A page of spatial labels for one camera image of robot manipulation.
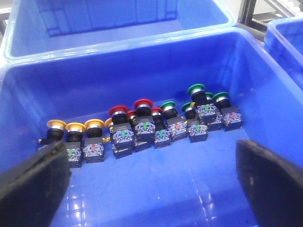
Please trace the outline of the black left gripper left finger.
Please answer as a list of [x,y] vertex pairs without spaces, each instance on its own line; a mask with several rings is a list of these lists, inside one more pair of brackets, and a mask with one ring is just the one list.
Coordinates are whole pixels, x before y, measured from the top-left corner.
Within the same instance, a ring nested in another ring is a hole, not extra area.
[[53,142],[0,175],[0,225],[48,227],[71,178],[66,146]]

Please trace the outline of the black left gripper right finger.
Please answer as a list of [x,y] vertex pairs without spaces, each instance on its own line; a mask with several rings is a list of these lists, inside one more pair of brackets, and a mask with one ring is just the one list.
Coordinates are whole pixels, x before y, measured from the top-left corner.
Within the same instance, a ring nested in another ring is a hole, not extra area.
[[303,225],[303,169],[253,140],[238,140],[236,171],[260,227]]

